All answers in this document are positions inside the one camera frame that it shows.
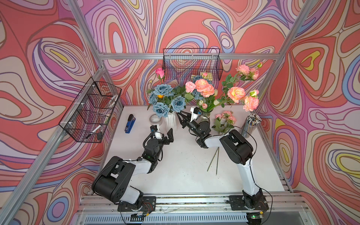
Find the white ribbed ceramic vase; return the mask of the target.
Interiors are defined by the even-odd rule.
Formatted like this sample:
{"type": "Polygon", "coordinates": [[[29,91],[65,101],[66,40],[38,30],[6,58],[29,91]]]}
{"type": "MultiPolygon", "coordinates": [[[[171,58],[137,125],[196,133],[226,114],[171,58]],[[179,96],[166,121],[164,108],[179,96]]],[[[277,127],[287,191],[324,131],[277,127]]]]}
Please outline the white ribbed ceramic vase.
{"type": "Polygon", "coordinates": [[[164,118],[166,124],[166,132],[172,129],[173,133],[177,132],[177,115],[176,112],[169,113],[167,117],[164,118]]]}

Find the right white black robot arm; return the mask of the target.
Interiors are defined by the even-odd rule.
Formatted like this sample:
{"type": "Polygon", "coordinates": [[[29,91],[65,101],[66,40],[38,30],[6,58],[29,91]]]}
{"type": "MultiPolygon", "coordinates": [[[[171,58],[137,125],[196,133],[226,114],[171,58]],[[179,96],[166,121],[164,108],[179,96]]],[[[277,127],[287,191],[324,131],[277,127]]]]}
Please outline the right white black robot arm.
{"type": "Polygon", "coordinates": [[[202,114],[199,108],[193,107],[193,112],[180,111],[176,115],[183,128],[188,128],[190,134],[197,137],[197,144],[204,149],[223,147],[230,160],[236,164],[243,183],[242,204],[248,210],[267,211],[272,208],[268,205],[263,188],[257,185],[254,173],[252,172],[252,158],[254,156],[253,146],[237,130],[231,129],[225,134],[210,134],[210,122],[205,120],[197,122],[198,117],[202,114]]]}

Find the pink peach rose spray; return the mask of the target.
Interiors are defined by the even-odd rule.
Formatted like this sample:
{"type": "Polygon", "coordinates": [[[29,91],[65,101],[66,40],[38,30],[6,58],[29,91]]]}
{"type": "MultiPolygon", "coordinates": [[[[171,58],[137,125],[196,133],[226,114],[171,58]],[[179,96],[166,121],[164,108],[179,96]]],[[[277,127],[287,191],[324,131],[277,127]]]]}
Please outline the pink peach rose spray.
{"type": "MultiPolygon", "coordinates": [[[[234,128],[234,125],[236,123],[236,118],[233,116],[233,112],[232,111],[223,111],[222,113],[220,113],[223,115],[223,118],[226,120],[226,123],[225,123],[225,130],[224,130],[224,133],[223,134],[220,134],[220,135],[224,135],[224,134],[227,134],[231,129],[234,128]]],[[[214,157],[213,155],[213,158],[207,168],[207,171],[210,170],[214,160],[216,159],[216,157],[214,157]]]]}

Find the light pink rose stem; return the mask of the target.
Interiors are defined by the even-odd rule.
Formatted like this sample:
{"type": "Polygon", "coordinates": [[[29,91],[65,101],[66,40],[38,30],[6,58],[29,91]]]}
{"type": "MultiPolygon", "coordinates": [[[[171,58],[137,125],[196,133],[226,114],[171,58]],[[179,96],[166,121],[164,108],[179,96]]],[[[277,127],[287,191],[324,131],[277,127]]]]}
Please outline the light pink rose stem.
{"type": "MultiPolygon", "coordinates": [[[[215,129],[215,131],[217,131],[217,133],[219,135],[224,133],[225,123],[226,123],[226,120],[223,118],[223,115],[217,114],[216,119],[214,121],[213,128],[215,129]]],[[[217,160],[216,161],[216,174],[218,174],[219,147],[217,147],[214,157],[216,157],[216,160],[217,160]]]]}

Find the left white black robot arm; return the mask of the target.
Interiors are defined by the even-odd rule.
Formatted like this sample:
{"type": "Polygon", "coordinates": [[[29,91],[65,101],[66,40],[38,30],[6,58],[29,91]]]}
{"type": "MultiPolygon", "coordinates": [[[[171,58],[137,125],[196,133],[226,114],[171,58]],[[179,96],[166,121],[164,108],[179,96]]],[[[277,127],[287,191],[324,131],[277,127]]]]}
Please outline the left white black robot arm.
{"type": "Polygon", "coordinates": [[[153,172],[163,159],[163,147],[173,142],[172,128],[164,135],[157,126],[151,126],[151,133],[142,144],[142,155],[134,160],[112,157],[96,176],[92,191],[118,205],[118,211],[153,211],[156,199],[151,197],[150,200],[144,200],[143,192],[129,183],[134,175],[153,172]]]}

